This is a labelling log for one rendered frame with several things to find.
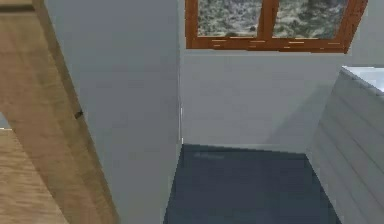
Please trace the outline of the orange wooden framed window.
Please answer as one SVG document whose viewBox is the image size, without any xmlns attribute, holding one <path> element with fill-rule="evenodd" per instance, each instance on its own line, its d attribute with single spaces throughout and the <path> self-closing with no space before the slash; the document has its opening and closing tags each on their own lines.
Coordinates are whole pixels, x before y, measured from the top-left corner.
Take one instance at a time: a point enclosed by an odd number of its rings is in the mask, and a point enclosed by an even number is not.
<svg viewBox="0 0 384 224">
<path fill-rule="evenodd" d="M 347 53 L 368 0 L 185 0 L 188 49 Z"/>
</svg>

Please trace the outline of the white panelled bathtub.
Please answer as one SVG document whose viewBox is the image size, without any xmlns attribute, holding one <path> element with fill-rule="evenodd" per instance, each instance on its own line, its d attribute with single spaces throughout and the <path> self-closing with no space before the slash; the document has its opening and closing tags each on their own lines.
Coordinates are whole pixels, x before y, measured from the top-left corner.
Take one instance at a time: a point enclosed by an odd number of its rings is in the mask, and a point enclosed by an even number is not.
<svg viewBox="0 0 384 224">
<path fill-rule="evenodd" d="M 307 157 L 342 224 L 384 224 L 384 68 L 342 67 Z"/>
</svg>

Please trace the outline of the wooden room door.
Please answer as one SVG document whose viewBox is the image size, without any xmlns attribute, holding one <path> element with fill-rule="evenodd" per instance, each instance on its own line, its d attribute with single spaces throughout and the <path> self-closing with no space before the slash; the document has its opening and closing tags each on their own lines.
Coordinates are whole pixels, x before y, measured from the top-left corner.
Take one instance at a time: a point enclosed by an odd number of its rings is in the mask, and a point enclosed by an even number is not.
<svg viewBox="0 0 384 224">
<path fill-rule="evenodd" d="M 69 224 L 120 224 L 79 111 L 45 0 L 0 0 L 0 112 Z"/>
</svg>

